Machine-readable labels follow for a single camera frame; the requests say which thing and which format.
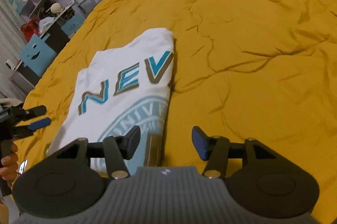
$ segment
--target metal pin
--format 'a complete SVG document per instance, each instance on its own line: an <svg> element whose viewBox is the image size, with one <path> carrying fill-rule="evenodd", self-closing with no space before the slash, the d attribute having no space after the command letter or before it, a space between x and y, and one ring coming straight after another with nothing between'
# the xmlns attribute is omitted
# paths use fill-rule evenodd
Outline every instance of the metal pin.
<svg viewBox="0 0 337 224"><path fill-rule="evenodd" d="M123 178L127 178L129 174L125 171L115 171L111 174L111 176L114 179L123 179Z"/></svg>
<svg viewBox="0 0 337 224"><path fill-rule="evenodd" d="M219 178L221 173L217 170L208 170L203 175L208 178Z"/></svg>

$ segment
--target white t-shirt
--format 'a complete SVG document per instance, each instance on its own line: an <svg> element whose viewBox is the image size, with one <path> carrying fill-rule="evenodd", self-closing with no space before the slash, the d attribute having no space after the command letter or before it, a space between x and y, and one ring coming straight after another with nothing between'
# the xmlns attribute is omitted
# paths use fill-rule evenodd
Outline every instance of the white t-shirt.
<svg viewBox="0 0 337 224"><path fill-rule="evenodd" d="M147 30L122 48L98 51L78 73L68 116L47 155L77 138L101 142L139 125L139 146L125 163L131 175L138 166L157 166L172 67L173 34L165 28ZM105 160L92 159L91 168L106 172Z"/></svg>

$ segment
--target blue chair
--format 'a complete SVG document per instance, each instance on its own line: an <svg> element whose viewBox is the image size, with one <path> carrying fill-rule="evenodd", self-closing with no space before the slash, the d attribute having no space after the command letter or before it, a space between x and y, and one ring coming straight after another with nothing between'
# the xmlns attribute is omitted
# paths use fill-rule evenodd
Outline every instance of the blue chair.
<svg viewBox="0 0 337 224"><path fill-rule="evenodd" d="M23 65L28 66L39 77L43 76L57 55L56 52L45 43L49 36L50 34L47 34L41 39L38 35L33 35L20 53L20 59L23 61Z"/></svg>

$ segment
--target bed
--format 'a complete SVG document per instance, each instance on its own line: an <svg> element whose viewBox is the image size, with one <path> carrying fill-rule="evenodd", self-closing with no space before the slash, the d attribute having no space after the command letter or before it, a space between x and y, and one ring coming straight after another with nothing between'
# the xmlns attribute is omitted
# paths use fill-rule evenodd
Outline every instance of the bed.
<svg viewBox="0 0 337 224"><path fill-rule="evenodd" d="M149 28L174 34L164 166L205 166L191 129L232 142L254 137L312 174L313 216L337 217L337 0L104 0L27 97L51 126L17 141L27 169L67 116L77 73L99 50L122 47ZM229 174L239 168L229 164Z"/></svg>

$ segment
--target white curtain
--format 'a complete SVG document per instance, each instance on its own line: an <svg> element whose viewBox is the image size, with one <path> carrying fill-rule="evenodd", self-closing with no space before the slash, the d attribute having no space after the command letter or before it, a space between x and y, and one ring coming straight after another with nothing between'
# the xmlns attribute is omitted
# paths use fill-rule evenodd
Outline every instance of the white curtain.
<svg viewBox="0 0 337 224"><path fill-rule="evenodd" d="M15 14L8 0L0 0L0 97L16 97L21 100L26 97L11 81L13 72L6 65L8 59L17 63L25 46L25 39L20 30L23 24L23 20Z"/></svg>

